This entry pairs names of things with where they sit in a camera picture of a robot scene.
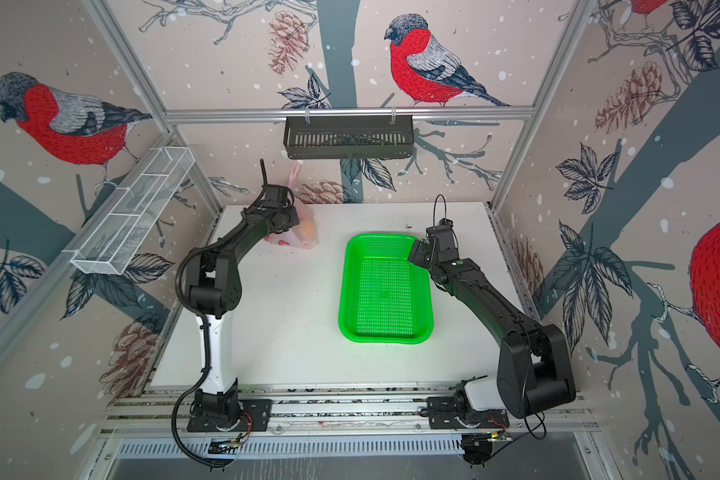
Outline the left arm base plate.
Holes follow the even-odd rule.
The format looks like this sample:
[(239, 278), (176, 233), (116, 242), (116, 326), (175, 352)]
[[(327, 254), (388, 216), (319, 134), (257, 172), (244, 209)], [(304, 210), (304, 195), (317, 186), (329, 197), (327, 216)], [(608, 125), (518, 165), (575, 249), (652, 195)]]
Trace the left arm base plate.
[(190, 407), (187, 431), (191, 433), (264, 432), (273, 402), (269, 399), (239, 400), (201, 394)]

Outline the green plastic basket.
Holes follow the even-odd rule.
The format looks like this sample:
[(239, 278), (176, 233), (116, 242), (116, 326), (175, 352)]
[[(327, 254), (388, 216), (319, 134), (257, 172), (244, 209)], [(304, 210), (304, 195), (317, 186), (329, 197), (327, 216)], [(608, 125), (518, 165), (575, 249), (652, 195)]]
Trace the green plastic basket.
[(355, 343), (421, 344), (434, 327), (428, 272), (408, 260), (416, 238), (364, 233), (345, 249), (338, 326)]

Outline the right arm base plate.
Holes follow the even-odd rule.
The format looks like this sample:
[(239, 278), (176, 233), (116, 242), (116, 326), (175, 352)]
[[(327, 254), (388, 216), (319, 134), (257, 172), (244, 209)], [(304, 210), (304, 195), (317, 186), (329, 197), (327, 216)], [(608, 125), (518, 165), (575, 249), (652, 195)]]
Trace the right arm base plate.
[(461, 394), (452, 397), (428, 397), (419, 415), (433, 430), (500, 429), (509, 426), (503, 409), (475, 410)]

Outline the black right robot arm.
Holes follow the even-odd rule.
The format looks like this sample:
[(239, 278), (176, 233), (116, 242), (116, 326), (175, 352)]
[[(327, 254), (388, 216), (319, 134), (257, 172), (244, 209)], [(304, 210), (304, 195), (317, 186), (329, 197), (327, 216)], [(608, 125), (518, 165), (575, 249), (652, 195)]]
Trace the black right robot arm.
[(458, 407), (489, 410), (489, 398), (496, 393), (509, 414), (526, 418), (576, 399), (563, 332), (519, 310), (472, 259), (462, 259), (450, 219), (428, 227), (426, 238), (414, 242), (408, 261), (427, 270), (438, 289), (466, 305), (499, 347), (496, 374), (462, 382), (455, 395)]

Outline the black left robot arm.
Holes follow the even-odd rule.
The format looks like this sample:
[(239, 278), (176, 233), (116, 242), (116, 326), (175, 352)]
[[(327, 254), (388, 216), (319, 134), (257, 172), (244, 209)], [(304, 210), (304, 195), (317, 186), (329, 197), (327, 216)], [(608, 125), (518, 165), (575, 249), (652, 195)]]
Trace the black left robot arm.
[(239, 223), (219, 239), (190, 250), (178, 268), (177, 299), (195, 315), (202, 341), (201, 377), (188, 390), (193, 396), (193, 418), (212, 418), (234, 425), (243, 417), (238, 379), (223, 373), (224, 316), (242, 300), (242, 259), (267, 236), (299, 224), (292, 189), (270, 183), (265, 167), (261, 173), (261, 191), (241, 211)]

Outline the pink plastic fruit bag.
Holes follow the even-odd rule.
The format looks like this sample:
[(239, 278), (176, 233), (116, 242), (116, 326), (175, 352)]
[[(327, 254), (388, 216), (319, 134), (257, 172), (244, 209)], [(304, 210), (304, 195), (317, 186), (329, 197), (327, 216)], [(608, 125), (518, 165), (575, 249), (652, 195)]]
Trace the pink plastic fruit bag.
[(311, 207), (305, 205), (298, 197), (294, 198), (294, 206), (299, 223), (294, 227), (290, 227), (287, 232), (270, 234), (265, 240), (275, 245), (311, 250), (319, 243), (314, 212)]

